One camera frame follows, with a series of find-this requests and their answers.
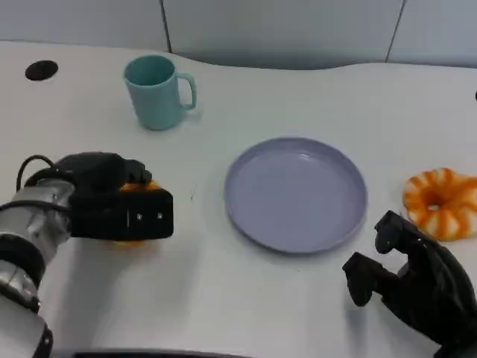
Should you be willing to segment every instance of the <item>mug handle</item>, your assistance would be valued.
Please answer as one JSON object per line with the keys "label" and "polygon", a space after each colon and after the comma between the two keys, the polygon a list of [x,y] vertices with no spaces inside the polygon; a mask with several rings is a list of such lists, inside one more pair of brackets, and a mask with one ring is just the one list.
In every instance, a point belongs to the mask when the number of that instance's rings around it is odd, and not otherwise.
{"label": "mug handle", "polygon": [[191,104],[183,104],[182,108],[184,110],[192,110],[197,105],[197,87],[195,86],[194,78],[189,73],[177,73],[177,78],[182,78],[189,82],[189,86],[191,87],[192,92],[192,103]]}

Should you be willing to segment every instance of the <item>silver robot arm segment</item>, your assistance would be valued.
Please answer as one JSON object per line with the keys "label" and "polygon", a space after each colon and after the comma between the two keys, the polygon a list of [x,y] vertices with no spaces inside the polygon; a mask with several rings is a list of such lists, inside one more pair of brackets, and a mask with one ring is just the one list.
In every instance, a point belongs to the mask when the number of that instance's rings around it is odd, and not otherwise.
{"label": "silver robot arm segment", "polygon": [[[42,201],[68,207],[72,184],[44,180],[19,190],[12,201]],[[53,336],[37,315],[45,268],[69,238],[66,215],[36,207],[0,211],[0,357],[46,358]]]}

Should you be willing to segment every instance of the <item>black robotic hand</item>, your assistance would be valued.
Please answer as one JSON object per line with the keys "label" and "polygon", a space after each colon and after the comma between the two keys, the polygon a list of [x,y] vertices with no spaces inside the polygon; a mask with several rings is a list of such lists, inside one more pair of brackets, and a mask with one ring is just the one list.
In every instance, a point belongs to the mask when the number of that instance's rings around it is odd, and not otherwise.
{"label": "black robotic hand", "polygon": [[435,357],[477,357],[476,297],[456,258],[392,211],[375,229],[376,250],[395,248],[408,262],[394,274],[355,252],[343,266],[355,304],[364,306],[377,292],[400,320],[442,345]]}

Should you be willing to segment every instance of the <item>plate rim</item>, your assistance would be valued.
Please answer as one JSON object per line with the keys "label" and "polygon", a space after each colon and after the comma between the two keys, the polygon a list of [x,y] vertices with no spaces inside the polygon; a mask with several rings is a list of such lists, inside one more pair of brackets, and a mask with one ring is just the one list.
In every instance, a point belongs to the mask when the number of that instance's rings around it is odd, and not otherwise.
{"label": "plate rim", "polygon": [[[270,144],[270,143],[273,143],[273,142],[282,142],[282,141],[311,142],[315,145],[318,144],[318,145],[321,145],[323,147],[327,147],[328,149],[331,149],[332,151],[336,152],[338,155],[342,156],[351,165],[353,170],[356,171],[356,174],[358,175],[358,178],[359,178],[359,180],[361,181],[361,184],[362,184],[362,189],[363,189],[362,192],[364,194],[364,206],[363,206],[363,210],[362,210],[362,213],[360,215],[359,220],[357,220],[357,222],[353,225],[353,228],[348,233],[346,233],[346,235],[343,235],[343,237],[341,239],[336,240],[336,241],[331,240],[331,242],[328,245],[321,245],[319,248],[316,248],[314,250],[305,250],[305,251],[304,250],[286,250],[286,249],[276,248],[272,245],[269,245],[266,242],[263,242],[263,241],[255,238],[254,236],[247,233],[246,230],[244,230],[242,227],[240,227],[237,224],[236,220],[233,217],[233,210],[232,210],[231,204],[230,204],[230,194],[229,194],[230,191],[227,190],[227,187],[230,187],[230,181],[232,180],[233,172],[236,172],[235,169],[237,169],[239,163],[241,163],[243,165],[243,159],[247,155],[250,155],[250,153],[252,151],[255,151],[258,147],[263,146],[263,145],[267,145],[267,144]],[[245,149],[242,153],[240,153],[239,156],[237,156],[236,159],[234,159],[234,161],[232,162],[232,164],[229,166],[229,168],[227,170],[227,174],[226,174],[225,181],[224,181],[224,194],[223,194],[223,196],[224,196],[224,202],[225,202],[227,215],[229,217],[230,222],[233,224],[233,227],[236,230],[238,230],[241,234],[243,234],[249,240],[255,242],[256,244],[259,244],[263,247],[270,248],[271,250],[286,253],[286,254],[316,254],[317,252],[330,250],[334,247],[337,247],[337,246],[343,244],[344,242],[347,242],[348,240],[351,240],[357,234],[357,232],[361,229],[361,227],[363,226],[363,224],[366,220],[367,207],[368,207],[368,204],[369,204],[368,203],[369,196],[368,196],[366,182],[364,181],[364,176],[361,173],[361,171],[359,170],[358,166],[346,154],[344,154],[342,151],[340,151],[336,147],[334,147],[332,145],[329,145],[325,142],[321,142],[319,140],[312,139],[312,138],[307,138],[307,137],[304,137],[304,136],[279,136],[279,137],[275,137],[275,138],[265,139],[265,140],[262,140],[261,142],[256,143],[255,145],[252,145],[251,147]]]}

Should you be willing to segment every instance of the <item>white wall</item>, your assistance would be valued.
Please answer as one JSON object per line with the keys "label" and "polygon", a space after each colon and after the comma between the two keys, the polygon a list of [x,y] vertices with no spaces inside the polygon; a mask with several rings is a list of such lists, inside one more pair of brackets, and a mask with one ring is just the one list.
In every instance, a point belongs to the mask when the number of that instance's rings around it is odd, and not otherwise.
{"label": "white wall", "polygon": [[389,61],[477,67],[476,0],[407,0]]}
{"label": "white wall", "polygon": [[384,61],[401,5],[402,0],[164,0],[174,53],[294,69]]}
{"label": "white wall", "polygon": [[167,51],[159,0],[0,0],[0,39]]}
{"label": "white wall", "polygon": [[[163,0],[174,53],[239,66],[477,67],[477,0]],[[161,0],[0,0],[0,40],[168,50]],[[396,36],[391,47],[391,40]]]}

